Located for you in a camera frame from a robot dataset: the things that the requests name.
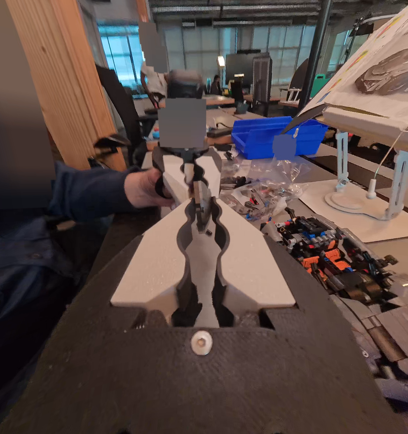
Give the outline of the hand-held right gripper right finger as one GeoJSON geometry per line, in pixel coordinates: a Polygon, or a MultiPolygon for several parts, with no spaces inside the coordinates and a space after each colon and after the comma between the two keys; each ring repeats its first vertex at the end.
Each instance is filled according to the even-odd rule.
{"type": "Polygon", "coordinates": [[[296,301],[268,241],[221,199],[212,199],[215,242],[220,247],[212,290],[219,326],[234,326],[241,317],[264,309],[292,308],[296,301]]]}

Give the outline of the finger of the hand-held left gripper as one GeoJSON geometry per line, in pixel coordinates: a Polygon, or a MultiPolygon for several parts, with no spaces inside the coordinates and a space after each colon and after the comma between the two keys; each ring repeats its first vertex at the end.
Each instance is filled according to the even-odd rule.
{"type": "Polygon", "coordinates": [[[166,154],[162,158],[164,171],[163,182],[165,189],[170,193],[174,200],[172,207],[178,207],[184,202],[189,202],[191,196],[191,183],[187,183],[187,176],[184,172],[187,169],[193,169],[194,166],[185,164],[179,156],[166,154]]]}
{"type": "Polygon", "coordinates": [[[201,156],[196,160],[196,164],[203,169],[203,179],[206,181],[211,196],[219,198],[222,170],[220,156],[201,156]]]}

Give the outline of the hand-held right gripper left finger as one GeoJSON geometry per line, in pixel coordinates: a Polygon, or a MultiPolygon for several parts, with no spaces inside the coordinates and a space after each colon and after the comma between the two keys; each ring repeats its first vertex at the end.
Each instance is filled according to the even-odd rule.
{"type": "Polygon", "coordinates": [[[195,200],[190,199],[137,238],[111,305],[159,311],[172,326],[195,325],[202,304],[186,253],[195,217],[195,200]]]}

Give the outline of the long grey lego beam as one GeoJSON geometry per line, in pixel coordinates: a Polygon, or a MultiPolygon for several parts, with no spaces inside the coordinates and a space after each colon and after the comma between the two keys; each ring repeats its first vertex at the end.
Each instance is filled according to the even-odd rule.
{"type": "Polygon", "coordinates": [[[186,249],[190,260],[191,279],[196,286],[201,311],[195,327],[219,328],[213,306],[212,291],[216,276],[218,255],[221,251],[215,241],[216,226],[212,220],[211,191],[203,181],[194,181],[195,221],[192,229],[192,242],[186,249]]]}

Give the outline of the clear bag of small lego parts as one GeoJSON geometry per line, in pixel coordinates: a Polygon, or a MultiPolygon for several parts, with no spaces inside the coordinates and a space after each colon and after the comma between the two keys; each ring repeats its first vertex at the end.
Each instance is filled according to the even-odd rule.
{"type": "Polygon", "coordinates": [[[306,191],[307,184],[255,181],[230,192],[234,210],[249,222],[263,222],[277,215],[306,191]]]}

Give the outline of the lego car model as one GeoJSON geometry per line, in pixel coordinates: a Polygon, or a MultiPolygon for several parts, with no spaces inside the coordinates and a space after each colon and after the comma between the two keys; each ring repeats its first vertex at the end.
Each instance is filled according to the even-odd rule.
{"type": "Polygon", "coordinates": [[[323,287],[350,324],[373,376],[408,378],[408,275],[391,255],[377,256],[353,232],[321,215],[269,217],[260,231],[323,287]]]}

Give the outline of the lego instruction booklet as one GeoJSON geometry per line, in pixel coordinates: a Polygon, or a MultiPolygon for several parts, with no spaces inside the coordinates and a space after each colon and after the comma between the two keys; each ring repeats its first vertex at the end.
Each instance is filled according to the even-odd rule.
{"type": "Polygon", "coordinates": [[[300,113],[322,105],[408,121],[408,6],[377,29],[300,113]]]}

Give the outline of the person's left hand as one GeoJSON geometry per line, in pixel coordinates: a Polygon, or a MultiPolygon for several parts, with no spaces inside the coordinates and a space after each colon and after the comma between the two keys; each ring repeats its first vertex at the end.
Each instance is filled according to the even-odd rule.
{"type": "Polygon", "coordinates": [[[137,209],[173,207],[174,200],[163,187],[164,197],[156,192],[156,184],[162,173],[156,168],[131,172],[125,177],[124,191],[128,201],[137,209]]]}

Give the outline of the long wooden desk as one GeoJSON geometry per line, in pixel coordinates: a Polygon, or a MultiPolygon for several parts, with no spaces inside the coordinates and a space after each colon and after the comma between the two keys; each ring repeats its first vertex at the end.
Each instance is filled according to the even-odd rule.
{"type": "MultiPolygon", "coordinates": [[[[138,111],[154,109],[154,106],[147,95],[133,95],[132,99],[138,111]]],[[[206,101],[207,107],[235,105],[235,100],[233,98],[220,95],[203,95],[202,100],[206,101]]]]}

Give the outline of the black monitor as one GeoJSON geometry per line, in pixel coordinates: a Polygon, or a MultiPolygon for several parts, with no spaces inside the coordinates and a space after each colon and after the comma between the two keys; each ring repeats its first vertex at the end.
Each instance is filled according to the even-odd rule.
{"type": "Polygon", "coordinates": [[[225,57],[225,84],[236,80],[238,75],[242,81],[242,87],[247,88],[253,82],[253,59],[256,53],[227,54],[225,57]]]}

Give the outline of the blue plastic bin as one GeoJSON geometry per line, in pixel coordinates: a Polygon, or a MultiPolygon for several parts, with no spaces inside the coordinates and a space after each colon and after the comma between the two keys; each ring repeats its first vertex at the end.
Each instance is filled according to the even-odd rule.
{"type": "Polygon", "coordinates": [[[271,117],[237,120],[231,133],[232,142],[245,159],[266,159],[299,155],[315,155],[328,126],[314,119],[307,120],[286,133],[282,131],[292,117],[271,117]]]}

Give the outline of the wooden pillar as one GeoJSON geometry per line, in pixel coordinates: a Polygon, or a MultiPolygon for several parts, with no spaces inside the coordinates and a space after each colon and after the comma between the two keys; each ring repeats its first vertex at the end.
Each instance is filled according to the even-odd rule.
{"type": "Polygon", "coordinates": [[[116,132],[78,3],[7,0],[45,124],[65,164],[89,169],[93,144],[116,132]]]}

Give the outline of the black steel column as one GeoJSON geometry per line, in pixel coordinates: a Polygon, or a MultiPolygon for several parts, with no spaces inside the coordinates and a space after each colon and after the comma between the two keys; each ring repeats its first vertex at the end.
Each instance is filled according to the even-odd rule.
{"type": "Polygon", "coordinates": [[[317,18],[315,32],[312,40],[308,66],[305,73],[304,83],[300,92],[299,111],[303,110],[310,100],[310,95],[315,79],[315,73],[319,62],[321,48],[326,33],[326,28],[331,14],[332,0],[321,1],[321,8],[317,18]]]}

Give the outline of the white book stand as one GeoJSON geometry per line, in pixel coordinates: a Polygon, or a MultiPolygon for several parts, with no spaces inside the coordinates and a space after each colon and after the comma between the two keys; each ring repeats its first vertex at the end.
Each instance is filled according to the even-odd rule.
{"type": "Polygon", "coordinates": [[[292,129],[297,131],[299,125],[313,117],[337,129],[338,179],[312,182],[300,200],[315,214],[328,218],[338,227],[348,228],[363,242],[407,238],[408,213],[403,210],[403,202],[408,186],[408,121],[394,121],[321,105],[296,116],[281,134],[287,134],[292,129]],[[348,133],[391,144],[391,148],[396,150],[388,202],[376,193],[378,169],[371,177],[367,191],[350,183],[348,133]]]}

